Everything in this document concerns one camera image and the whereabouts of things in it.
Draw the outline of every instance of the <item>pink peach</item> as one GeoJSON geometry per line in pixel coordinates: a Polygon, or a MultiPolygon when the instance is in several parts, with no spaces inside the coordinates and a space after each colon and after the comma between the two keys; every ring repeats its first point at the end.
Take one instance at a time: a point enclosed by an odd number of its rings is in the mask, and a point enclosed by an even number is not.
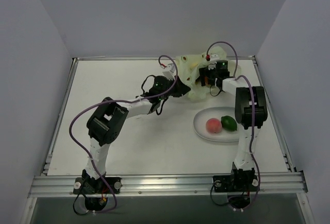
{"type": "Polygon", "coordinates": [[[222,130],[222,125],[220,120],[218,120],[217,118],[210,118],[206,122],[206,130],[209,133],[220,133],[222,130]]]}

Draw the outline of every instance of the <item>white table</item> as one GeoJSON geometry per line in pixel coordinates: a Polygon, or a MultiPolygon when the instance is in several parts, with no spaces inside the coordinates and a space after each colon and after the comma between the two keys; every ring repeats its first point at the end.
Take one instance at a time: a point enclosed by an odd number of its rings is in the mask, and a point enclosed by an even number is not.
{"type": "MultiPolygon", "coordinates": [[[[253,62],[239,60],[241,73],[251,84],[258,84],[253,62]]],[[[69,124],[81,110],[102,101],[132,99],[141,94],[147,75],[162,75],[156,61],[92,60],[79,61],[69,99],[56,139],[48,175],[81,175],[87,154],[69,137],[69,124]]],[[[145,89],[151,87],[152,80],[145,89]]],[[[108,175],[224,174],[229,173],[236,156],[237,143],[205,141],[193,130],[193,118],[202,109],[234,106],[227,93],[192,102],[170,98],[163,113],[141,115],[126,120],[119,137],[111,144],[107,158],[108,175]]],[[[94,110],[83,115],[73,133],[87,148],[90,146],[86,122],[94,110]]],[[[263,173],[287,172],[270,116],[258,136],[256,160],[263,173]]]]}

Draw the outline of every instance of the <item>lime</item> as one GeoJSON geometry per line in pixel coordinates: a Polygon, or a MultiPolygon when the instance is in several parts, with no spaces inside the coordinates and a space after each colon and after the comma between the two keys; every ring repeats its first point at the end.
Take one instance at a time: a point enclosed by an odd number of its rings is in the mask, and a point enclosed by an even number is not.
{"type": "Polygon", "coordinates": [[[235,131],[235,130],[237,130],[236,120],[233,119],[230,116],[223,116],[221,118],[221,124],[222,124],[222,127],[225,130],[228,130],[228,131],[235,131]]]}

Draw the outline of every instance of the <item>white plate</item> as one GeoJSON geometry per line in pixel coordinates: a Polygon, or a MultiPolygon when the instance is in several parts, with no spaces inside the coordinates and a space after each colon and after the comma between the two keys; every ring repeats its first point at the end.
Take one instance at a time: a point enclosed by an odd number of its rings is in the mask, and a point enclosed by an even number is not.
{"type": "Polygon", "coordinates": [[[222,129],[222,131],[218,134],[210,134],[206,130],[206,122],[210,118],[217,118],[221,120],[223,116],[231,116],[235,118],[235,108],[233,107],[212,107],[207,108],[199,113],[197,113],[194,117],[194,130],[201,138],[204,138],[213,142],[238,142],[239,133],[236,131],[226,131],[222,129]]]}

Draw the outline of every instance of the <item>wire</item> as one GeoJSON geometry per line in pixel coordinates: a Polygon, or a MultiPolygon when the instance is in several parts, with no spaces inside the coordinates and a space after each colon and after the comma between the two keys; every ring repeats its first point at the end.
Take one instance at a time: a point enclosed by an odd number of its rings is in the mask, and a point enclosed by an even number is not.
{"type": "Polygon", "coordinates": [[[231,44],[229,44],[226,41],[216,41],[216,42],[212,43],[209,46],[209,48],[206,51],[206,56],[209,56],[209,53],[208,52],[210,51],[210,49],[211,49],[212,46],[214,46],[215,44],[221,44],[221,43],[222,44],[229,45],[232,48],[232,50],[234,51],[234,54],[235,54],[235,57],[236,57],[236,65],[235,65],[235,70],[234,70],[234,77],[235,77],[236,76],[236,71],[237,71],[237,66],[238,66],[238,56],[237,56],[237,52],[236,52],[235,48],[231,44]]]}
{"type": "MultiPolygon", "coordinates": [[[[249,80],[248,80],[248,78],[247,78],[246,76],[244,76],[244,75],[240,75],[240,76],[237,77],[235,80],[237,81],[237,80],[240,79],[240,78],[243,78],[243,79],[246,81],[247,85],[249,86],[250,95],[251,95],[251,102],[252,102],[252,122],[251,122],[251,126],[252,126],[252,127],[251,127],[251,130],[252,130],[252,132],[251,132],[251,140],[250,140],[250,143],[249,143],[249,153],[250,153],[250,155],[251,155],[252,161],[254,162],[254,164],[255,164],[255,166],[256,166],[256,169],[257,169],[257,177],[258,177],[258,185],[257,185],[256,193],[255,193],[254,197],[252,198],[250,204],[247,205],[246,207],[242,208],[243,210],[245,210],[245,209],[249,208],[249,207],[250,207],[250,206],[256,201],[256,199],[257,199],[258,193],[259,193],[259,191],[260,191],[261,176],[260,176],[259,165],[258,165],[258,163],[257,163],[257,161],[256,161],[256,159],[255,159],[255,157],[254,157],[254,155],[253,155],[253,152],[252,152],[252,143],[253,143],[253,139],[254,139],[254,125],[255,125],[255,106],[254,106],[254,103],[255,103],[255,102],[254,102],[253,89],[252,89],[252,86],[251,86],[251,84],[250,84],[250,82],[249,82],[249,80]]],[[[211,200],[212,200],[212,202],[213,202],[214,204],[218,205],[218,206],[227,206],[227,205],[230,205],[230,199],[228,200],[228,202],[226,202],[226,203],[222,203],[222,204],[220,204],[220,203],[216,203],[216,202],[213,200],[213,198],[212,198],[212,190],[213,190],[214,186],[215,186],[215,185],[213,184],[212,187],[211,187],[211,191],[210,191],[210,196],[211,196],[211,200]]]]}
{"type": "Polygon", "coordinates": [[[155,75],[148,75],[147,77],[146,77],[146,79],[143,81],[143,83],[142,83],[142,85],[141,85],[141,89],[142,89],[142,91],[143,91],[143,93],[142,94],[145,94],[145,90],[143,89],[143,87],[144,87],[144,84],[145,84],[145,82],[148,80],[148,78],[149,77],[153,77],[153,78],[156,78],[156,76],[155,75]]]}
{"type": "Polygon", "coordinates": [[[240,196],[231,196],[228,197],[228,201],[230,202],[229,206],[233,211],[237,209],[241,209],[237,204],[245,204],[246,201],[250,201],[250,195],[244,195],[245,192],[242,193],[240,196]]]}
{"type": "Polygon", "coordinates": [[[253,152],[252,152],[252,143],[253,143],[253,139],[254,139],[254,125],[255,125],[255,106],[254,106],[254,94],[253,94],[253,89],[252,89],[252,86],[251,86],[251,83],[249,82],[248,78],[246,76],[243,76],[243,75],[240,75],[239,77],[237,77],[235,80],[238,80],[240,78],[243,78],[247,85],[249,86],[249,90],[250,90],[250,95],[251,95],[251,103],[252,103],[252,127],[251,127],[251,140],[250,140],[250,144],[249,144],[249,152],[250,152],[250,155],[252,157],[252,160],[256,166],[256,169],[257,169],[257,177],[258,177],[258,185],[257,185],[257,191],[254,195],[254,197],[252,198],[252,201],[250,202],[250,204],[246,207],[244,207],[243,209],[245,210],[246,208],[250,207],[254,202],[255,200],[257,199],[257,196],[258,196],[258,193],[260,191],[260,182],[261,182],[261,176],[260,176],[260,169],[259,169],[259,165],[256,161],[256,158],[254,157],[253,155],[253,152]]]}
{"type": "Polygon", "coordinates": [[[83,187],[84,187],[84,184],[86,182],[87,178],[83,181],[83,183],[81,184],[81,187],[80,187],[80,190],[76,196],[76,198],[74,199],[74,202],[73,202],[73,205],[72,205],[72,208],[73,208],[73,212],[76,214],[76,215],[87,215],[88,214],[88,210],[85,212],[85,213],[79,213],[78,211],[76,211],[76,207],[74,206],[74,204],[76,203],[78,197],[80,196],[80,194],[82,193],[83,191],[83,187]]]}
{"type": "Polygon", "coordinates": [[[216,95],[213,95],[212,93],[211,93],[211,88],[212,87],[214,87],[214,85],[211,85],[210,86],[210,95],[212,96],[212,97],[217,97],[220,93],[221,93],[221,89],[219,90],[219,92],[216,94],[216,95]]]}
{"type": "Polygon", "coordinates": [[[117,198],[112,190],[112,188],[110,187],[110,185],[108,184],[108,182],[105,180],[105,178],[103,177],[103,175],[101,175],[100,171],[98,170],[98,168],[96,167],[95,163],[94,163],[94,160],[93,160],[93,156],[92,154],[90,153],[90,151],[83,145],[81,144],[77,138],[73,135],[72,133],[72,128],[73,128],[73,125],[74,123],[77,121],[78,118],[80,118],[80,116],[82,116],[83,114],[85,114],[86,112],[96,108],[96,107],[99,107],[99,106],[102,106],[102,105],[106,105],[106,104],[110,104],[110,103],[114,103],[114,102],[121,102],[121,103],[129,103],[129,104],[133,104],[133,103],[136,103],[136,102],[139,102],[141,100],[144,100],[144,99],[152,99],[152,98],[156,98],[156,97],[160,97],[160,96],[163,96],[164,94],[168,93],[169,91],[171,91],[172,88],[174,88],[174,86],[176,85],[176,82],[178,80],[178,69],[177,69],[177,66],[174,62],[174,60],[167,56],[167,55],[161,55],[159,56],[158,58],[158,62],[159,64],[160,63],[160,59],[162,57],[166,57],[168,59],[170,59],[172,61],[172,63],[174,64],[174,67],[175,67],[175,71],[176,71],[176,75],[175,75],[175,79],[174,79],[174,82],[172,83],[172,85],[166,90],[164,91],[163,93],[160,93],[160,94],[156,94],[156,95],[153,95],[153,96],[148,96],[148,97],[143,97],[143,98],[140,98],[140,99],[137,99],[137,100],[134,100],[134,101],[128,101],[128,100],[108,100],[108,101],[104,101],[104,102],[100,102],[100,103],[97,103],[97,104],[94,104],[86,109],[84,109],[83,111],[81,111],[77,116],[75,116],[73,118],[73,120],[71,121],[70,123],[70,126],[69,126],[69,135],[71,137],[71,139],[80,147],[82,148],[88,155],[91,163],[92,163],[92,166],[94,168],[94,170],[96,171],[97,175],[101,178],[101,180],[105,183],[105,185],[108,187],[108,189],[110,190],[112,196],[113,196],[113,199],[114,199],[114,205],[113,207],[110,207],[108,209],[105,209],[105,210],[101,210],[101,211],[98,211],[99,213],[103,213],[103,212],[108,212],[108,211],[111,211],[111,210],[114,210],[116,207],[117,207],[117,198]]]}
{"type": "Polygon", "coordinates": [[[161,104],[161,107],[160,107],[160,112],[158,112],[158,110],[156,110],[156,114],[159,116],[161,115],[162,111],[163,111],[163,106],[164,106],[164,103],[168,100],[169,98],[166,98],[164,99],[163,103],[161,104]]]}
{"type": "Polygon", "coordinates": [[[239,197],[238,197],[238,196],[232,196],[232,197],[228,198],[228,202],[217,203],[217,202],[214,201],[213,196],[212,196],[212,192],[213,192],[214,187],[215,187],[215,184],[213,184],[212,187],[211,187],[211,190],[210,190],[210,197],[211,197],[212,202],[213,202],[215,205],[220,206],[220,207],[228,206],[228,205],[231,205],[231,204],[233,204],[233,203],[235,203],[235,202],[239,202],[239,201],[242,200],[241,197],[244,195],[244,192],[243,192],[242,195],[239,196],[239,197]]]}

